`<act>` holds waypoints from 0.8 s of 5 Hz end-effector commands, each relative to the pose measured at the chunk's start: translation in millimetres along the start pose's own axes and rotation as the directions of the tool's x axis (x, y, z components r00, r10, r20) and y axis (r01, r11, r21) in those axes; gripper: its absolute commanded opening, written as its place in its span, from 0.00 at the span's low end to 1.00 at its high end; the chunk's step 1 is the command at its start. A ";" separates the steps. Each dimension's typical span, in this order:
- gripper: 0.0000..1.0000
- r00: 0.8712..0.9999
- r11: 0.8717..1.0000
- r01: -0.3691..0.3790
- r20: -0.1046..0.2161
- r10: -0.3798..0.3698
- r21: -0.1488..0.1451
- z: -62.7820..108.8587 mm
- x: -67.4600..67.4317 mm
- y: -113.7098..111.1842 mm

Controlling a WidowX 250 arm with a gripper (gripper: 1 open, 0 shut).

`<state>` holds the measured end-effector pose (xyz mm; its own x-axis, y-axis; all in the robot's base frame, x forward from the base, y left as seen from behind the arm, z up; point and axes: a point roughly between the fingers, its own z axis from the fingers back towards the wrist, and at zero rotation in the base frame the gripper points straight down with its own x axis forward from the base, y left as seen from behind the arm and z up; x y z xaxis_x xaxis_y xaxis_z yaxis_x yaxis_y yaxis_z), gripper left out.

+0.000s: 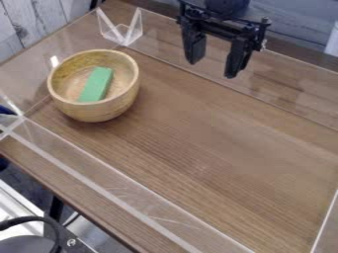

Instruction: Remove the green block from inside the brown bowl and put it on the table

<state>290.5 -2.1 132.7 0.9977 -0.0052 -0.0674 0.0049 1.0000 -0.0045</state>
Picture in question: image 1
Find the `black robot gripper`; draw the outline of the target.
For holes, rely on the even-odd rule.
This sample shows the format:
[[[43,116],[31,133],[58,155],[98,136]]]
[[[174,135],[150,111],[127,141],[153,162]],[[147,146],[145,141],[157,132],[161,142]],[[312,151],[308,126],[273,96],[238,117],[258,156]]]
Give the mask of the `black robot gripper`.
[[[178,0],[177,22],[182,29],[185,57],[195,64],[206,52],[206,34],[233,41],[227,55],[225,76],[231,79],[246,68],[253,50],[266,43],[269,17],[250,11],[251,0]]]

